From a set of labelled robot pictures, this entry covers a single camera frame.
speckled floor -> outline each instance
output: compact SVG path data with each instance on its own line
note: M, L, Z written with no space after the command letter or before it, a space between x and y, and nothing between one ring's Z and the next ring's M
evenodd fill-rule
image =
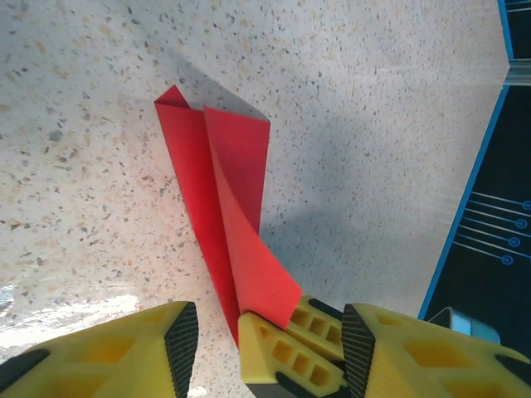
M173 83L270 119L261 234L309 293L416 315L508 69L496 1L151 3L0 2L2 358L188 299L190 396L251 396L153 107Z

yellow plastic part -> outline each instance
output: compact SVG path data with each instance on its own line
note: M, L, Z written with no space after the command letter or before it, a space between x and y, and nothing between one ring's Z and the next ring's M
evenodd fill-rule
M343 361L341 321L312 307L304 296L285 330L296 340L330 361Z
M173 398L164 335L187 304L168 303L32 347L50 355L0 396Z
M531 388L494 358L529 363L518 352L383 308L353 306L376 338L365 398L531 397Z
M240 316L238 336L247 385L274 385L278 371L315 396L347 385L341 369L254 313Z

rectangular hole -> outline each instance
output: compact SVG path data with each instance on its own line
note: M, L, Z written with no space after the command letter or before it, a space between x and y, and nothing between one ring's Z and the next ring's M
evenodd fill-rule
M305 328L308 324L308 318L309 313L303 311L302 309L296 308L293 312L293 315L291 315L291 322L293 322L295 325Z
M312 320L312 323L309 325L309 330L318 336L321 336L324 331L324 325L326 322L323 319L320 318L314 318Z
M66 360L68 362L116 363L135 342L134 337L102 337L88 342L80 350L73 351Z
M404 348L422 367L475 367L463 349L448 342L415 341L406 343Z
M276 342L273 348L273 357L282 363L288 363L293 356L293 347L282 340Z
M295 358L295 362L292 366L292 369L299 373L301 376L304 376L309 369L310 363L311 360L308 357L302 354L298 354Z
M325 386L330 380L330 373L320 365L315 365L309 381L315 386Z
M335 326L331 326L329 332L326 333L326 339L336 346L341 345L341 332Z

red paper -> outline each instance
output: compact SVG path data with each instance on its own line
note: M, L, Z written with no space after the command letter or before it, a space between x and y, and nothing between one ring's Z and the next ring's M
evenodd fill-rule
M246 311L285 328L302 289L258 236L270 124L191 110L175 86L155 106L235 341L237 319Z

blue edge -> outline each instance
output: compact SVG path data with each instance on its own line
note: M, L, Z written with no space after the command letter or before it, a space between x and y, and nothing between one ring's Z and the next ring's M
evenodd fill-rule
M505 7L505 0L498 0L499 17L501 19L501 27L504 30L505 48L507 49L507 57L514 59L513 42L511 41L511 34L509 30L509 19L507 18L507 8Z
M442 248L441 257L439 259L439 262L437 263L437 267L435 268L435 273L431 278L430 286L428 286L426 297L424 298L424 302L421 306L421 311L418 314L419 319L424 319L424 317L426 316L426 311L428 309L428 306L430 305L431 297L433 296L433 292L435 291L435 287L437 286L437 282L439 281L439 277L441 276L442 267L446 262L446 257L448 257L448 253L450 252L451 245L454 241L455 233L457 232L461 217L463 216L463 212L465 211L466 203L469 200L470 192L472 191L472 187L474 186L475 178L477 177L478 171L480 170L480 166L483 162L485 152L487 152L487 147L489 146L490 138L492 137L494 127L498 122L499 113L501 112L501 109L504 106L505 97L507 96L508 91L509 87L507 85L504 85L501 90L501 93L499 94L498 101L496 102L496 106L494 107L494 111L492 112L492 116L490 117L489 126L487 127L487 131L485 133L485 136L483 137L483 141L480 146L480 151L478 152L478 156L475 159L472 172L470 173L470 177L468 179L468 182L466 183L465 191L463 192L463 197L461 198L459 206L457 207L457 213L455 214L454 221L451 224L450 232L448 233L448 238L446 238L446 243Z
M511 35L509 31L509 19L507 18L505 0L498 0L498 7L499 16L501 19L501 26L504 31L507 57L512 60L514 58L513 44L511 42ZM441 276L442 268L444 267L446 258L448 257L448 253L450 252L450 248L453 244L457 228L459 228L459 223L461 217L463 216L463 212L465 211L466 203L470 198L470 192L472 191L472 187L474 186L475 178L477 177L478 171L480 170L480 166L483 162L485 152L487 152L487 147L489 146L490 138L492 137L494 127L496 127L496 123L498 122L499 113L501 112L501 109L504 106L505 97L507 96L508 91L509 87L507 85L504 85L501 90L501 93L499 94L498 101L496 102L496 106L494 107L494 111L492 112L492 116L490 117L489 126L487 127L487 131L485 133L485 136L483 137L483 142L481 143L480 151L478 152L478 156L475 159L472 172L470 173L470 177L468 179L468 182L466 183L465 191L463 192L463 197L461 198L459 206L457 207L457 213L455 214L454 221L451 224L450 232L448 233L448 237L446 238L445 245L442 248L441 257L439 259L439 262L437 263L437 267L435 268L433 277L431 278L430 286L428 286L428 290L426 292L426 297L422 302L421 310L418 314L419 319L424 319L424 317L426 316L426 311L428 310L428 306L430 305L430 301L433 297L433 292L435 291L437 282L439 282L439 277Z

